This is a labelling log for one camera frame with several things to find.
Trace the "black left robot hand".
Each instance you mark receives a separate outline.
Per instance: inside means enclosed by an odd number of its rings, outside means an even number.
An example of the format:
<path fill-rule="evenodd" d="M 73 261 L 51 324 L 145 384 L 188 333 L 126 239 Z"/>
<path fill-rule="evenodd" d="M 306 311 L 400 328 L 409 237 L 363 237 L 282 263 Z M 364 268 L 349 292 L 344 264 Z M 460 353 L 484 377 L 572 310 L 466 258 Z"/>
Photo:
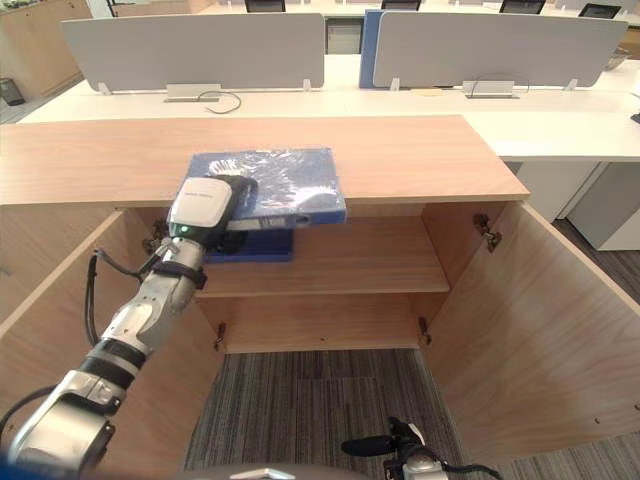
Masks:
<path fill-rule="evenodd" d="M 236 253 L 247 234 L 234 233 L 229 225 L 238 211 L 254 203 L 256 189 L 256 181 L 242 175 L 186 178 L 169 209 L 169 238 L 194 242 L 205 253 Z"/>

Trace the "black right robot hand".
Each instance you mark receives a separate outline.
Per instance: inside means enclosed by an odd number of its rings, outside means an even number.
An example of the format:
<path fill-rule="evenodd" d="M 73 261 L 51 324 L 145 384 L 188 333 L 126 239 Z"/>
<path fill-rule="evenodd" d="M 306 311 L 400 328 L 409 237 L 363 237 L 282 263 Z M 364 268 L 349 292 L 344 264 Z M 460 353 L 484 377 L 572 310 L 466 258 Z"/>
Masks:
<path fill-rule="evenodd" d="M 341 451 L 352 457 L 377 457 L 394 454 L 406 460 L 412 451 L 424 447 L 422 434 L 416 426 L 411 426 L 397 417 L 388 417 L 389 433 L 344 441 Z"/>

